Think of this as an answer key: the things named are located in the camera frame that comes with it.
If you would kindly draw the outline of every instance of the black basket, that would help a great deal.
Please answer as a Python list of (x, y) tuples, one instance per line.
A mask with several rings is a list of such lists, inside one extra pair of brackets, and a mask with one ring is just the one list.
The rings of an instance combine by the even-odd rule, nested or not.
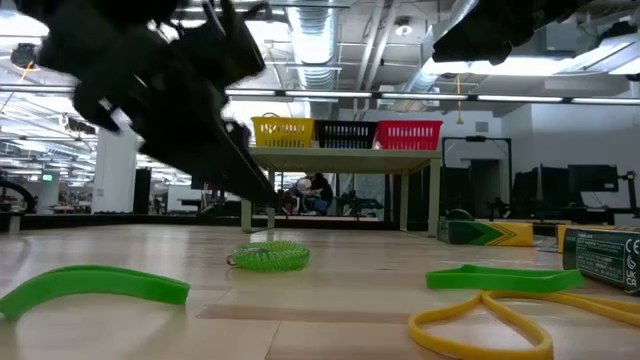
[(316, 120), (315, 127), (321, 148), (371, 149), (378, 123)]

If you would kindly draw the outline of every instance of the red basket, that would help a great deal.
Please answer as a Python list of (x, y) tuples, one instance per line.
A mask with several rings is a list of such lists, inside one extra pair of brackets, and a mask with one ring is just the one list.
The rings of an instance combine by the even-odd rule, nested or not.
[(388, 150), (436, 150), (442, 121), (382, 120), (376, 139)]

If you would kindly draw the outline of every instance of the yellow rubber band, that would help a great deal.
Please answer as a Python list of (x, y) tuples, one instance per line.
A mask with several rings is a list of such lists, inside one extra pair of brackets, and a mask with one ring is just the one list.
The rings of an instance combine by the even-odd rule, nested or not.
[[(409, 318), (409, 337), (419, 345), (444, 355), (468, 360), (551, 360), (553, 342), (551, 335), (541, 326), (500, 304), (496, 299), (535, 299), (560, 303), (583, 309), (610, 319), (640, 327), (640, 304), (588, 297), (569, 293), (533, 294), (498, 291), (481, 291), (473, 299), (462, 304), (413, 315)], [(520, 328), (534, 342), (528, 350), (491, 349), (467, 345), (430, 335), (421, 325), (459, 317), (478, 305), (484, 305), (496, 315)]]

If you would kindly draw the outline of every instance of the wooden table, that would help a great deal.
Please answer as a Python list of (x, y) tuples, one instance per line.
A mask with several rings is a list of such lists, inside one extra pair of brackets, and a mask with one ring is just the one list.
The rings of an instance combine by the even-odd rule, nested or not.
[[(421, 150), (251, 148), (250, 153), (258, 166), (269, 172), (271, 183), (274, 183), (277, 171), (401, 175), (401, 231), (407, 231), (409, 175), (427, 166), (439, 170), (442, 158), (442, 154), (438, 151)], [(436, 235), (439, 204), (440, 171), (431, 171), (429, 236)], [(267, 228), (273, 228), (275, 226), (275, 210), (267, 209), (267, 215)], [(253, 232), (252, 216), (251, 203), (242, 200), (242, 231)]]

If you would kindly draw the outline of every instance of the yellow basket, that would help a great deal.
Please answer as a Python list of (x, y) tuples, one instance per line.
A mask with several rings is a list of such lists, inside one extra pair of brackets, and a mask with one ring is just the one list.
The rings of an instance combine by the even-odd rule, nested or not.
[(313, 119), (253, 117), (258, 147), (310, 148)]

